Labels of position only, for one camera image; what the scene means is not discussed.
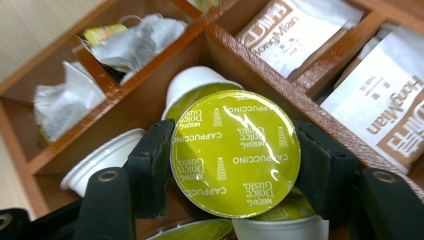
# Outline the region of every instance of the wooden compartment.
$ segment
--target wooden compartment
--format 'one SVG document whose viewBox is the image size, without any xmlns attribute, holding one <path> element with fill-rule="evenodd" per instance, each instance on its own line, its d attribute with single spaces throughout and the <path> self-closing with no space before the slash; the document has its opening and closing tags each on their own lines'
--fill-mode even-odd
<svg viewBox="0 0 424 240">
<path fill-rule="evenodd" d="M 136 127 L 148 129 L 159 121 L 165 109 L 169 82 L 178 72 L 196 65 L 208 66 L 225 78 L 240 83 L 246 90 L 268 97 L 293 119 L 316 124 L 358 156 L 363 167 L 379 167 L 399 173 L 320 108 L 316 99 L 332 87 L 381 24 L 390 21 L 423 33 L 424 20 L 422 16 L 408 15 L 408 10 L 386 1 L 349 2 L 364 10 L 361 22 L 299 78 L 288 81 L 234 38 L 268 3 L 267 0 L 225 0 L 204 15 L 185 0 L 107 1 L 0 86 L 0 130 L 7 139 L 6 144 L 36 214 L 45 215 L 78 199 L 72 191 L 59 188 L 65 174 L 109 139 Z M 80 46 L 77 36 L 86 28 L 113 24 L 126 15 L 142 17 L 156 12 L 182 20 L 189 27 L 123 86 L 117 84 L 116 79 Z M 49 145 L 35 124 L 32 98 L 37 85 L 56 85 L 64 81 L 62 61 L 65 60 L 80 61 L 107 98 L 63 137 Z M 422 200 L 423 161 L 421 158 L 408 176 L 400 174 Z M 172 199 L 170 218 L 138 221 L 140 237 L 148 236 L 146 231 L 154 234 L 152 229 L 160 226 L 170 227 L 178 221 L 209 217 L 187 202 L 179 191 L 175 191 L 175 186 L 170 188 L 169 194 Z"/>
</svg>

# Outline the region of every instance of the wooden organizer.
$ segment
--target wooden organizer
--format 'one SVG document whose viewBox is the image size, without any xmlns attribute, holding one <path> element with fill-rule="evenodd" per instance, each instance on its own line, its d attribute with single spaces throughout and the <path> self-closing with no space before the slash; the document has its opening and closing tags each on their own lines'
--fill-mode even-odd
<svg viewBox="0 0 424 240">
<path fill-rule="evenodd" d="M 74 192 L 60 189 L 65 174 L 111 138 L 136 127 L 148 129 L 159 121 L 169 82 L 178 72 L 195 65 L 211 67 L 247 90 L 268 97 L 293 119 L 316 124 L 358 156 L 363 167 L 388 169 L 402 175 L 424 200 L 423 157 L 410 174 L 404 176 L 315 102 L 332 88 L 343 69 L 384 22 L 401 24 L 424 34 L 424 16 L 420 11 L 424 5 L 419 0 L 350 1 L 365 12 L 361 22 L 298 79 L 289 82 L 234 38 L 267 2 L 225 0 L 203 15 L 185 0 L 108 0 L 3 83 L 0 86 L 0 130 L 37 216 L 78 199 Z M 119 86 L 80 46 L 78 35 L 89 27 L 115 24 L 126 15 L 143 17 L 150 13 L 182 20 L 189 27 L 182 37 Z M 48 145 L 35 124 L 32 100 L 37 85 L 64 82 L 62 61 L 80 61 L 107 99 L 63 137 Z M 140 237 L 148 236 L 147 230 L 158 226 L 204 217 L 174 184 L 169 194 L 170 209 L 173 209 L 169 217 L 138 221 L 142 226 L 138 228 Z"/>
</svg>

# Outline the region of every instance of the white tea bag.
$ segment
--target white tea bag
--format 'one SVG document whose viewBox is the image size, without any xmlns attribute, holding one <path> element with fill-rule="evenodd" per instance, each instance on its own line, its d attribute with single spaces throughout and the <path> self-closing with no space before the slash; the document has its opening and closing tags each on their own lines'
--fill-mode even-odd
<svg viewBox="0 0 424 240">
<path fill-rule="evenodd" d="M 91 52 L 102 64 L 138 71 L 174 42 L 186 27 L 185 22 L 160 14 L 147 15 L 137 26 L 110 36 L 92 47 Z"/>
<path fill-rule="evenodd" d="M 287 78 L 362 14 L 339 0 L 272 0 L 236 38 Z"/>
<path fill-rule="evenodd" d="M 34 96 L 36 123 L 48 142 L 56 141 L 106 98 L 78 62 L 63 65 L 65 82 L 37 86 Z"/>
<path fill-rule="evenodd" d="M 424 37 L 398 27 L 321 104 L 403 173 L 424 153 Z"/>
</svg>

